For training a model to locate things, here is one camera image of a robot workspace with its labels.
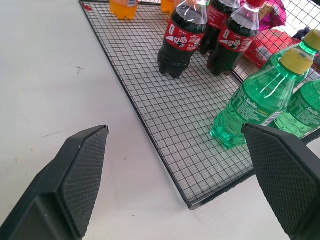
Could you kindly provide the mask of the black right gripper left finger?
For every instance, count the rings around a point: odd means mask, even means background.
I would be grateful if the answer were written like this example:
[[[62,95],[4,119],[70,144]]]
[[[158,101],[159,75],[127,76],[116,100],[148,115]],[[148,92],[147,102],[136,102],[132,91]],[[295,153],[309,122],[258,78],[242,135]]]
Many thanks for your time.
[[[2,240],[81,240],[100,190],[109,128],[69,137],[0,227]]]

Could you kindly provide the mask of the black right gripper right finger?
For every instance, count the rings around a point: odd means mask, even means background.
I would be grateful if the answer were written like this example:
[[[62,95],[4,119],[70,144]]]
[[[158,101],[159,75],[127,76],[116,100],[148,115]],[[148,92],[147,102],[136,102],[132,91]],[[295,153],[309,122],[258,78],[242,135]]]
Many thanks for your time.
[[[320,159],[295,135],[242,127],[259,186],[289,236],[320,234]]]

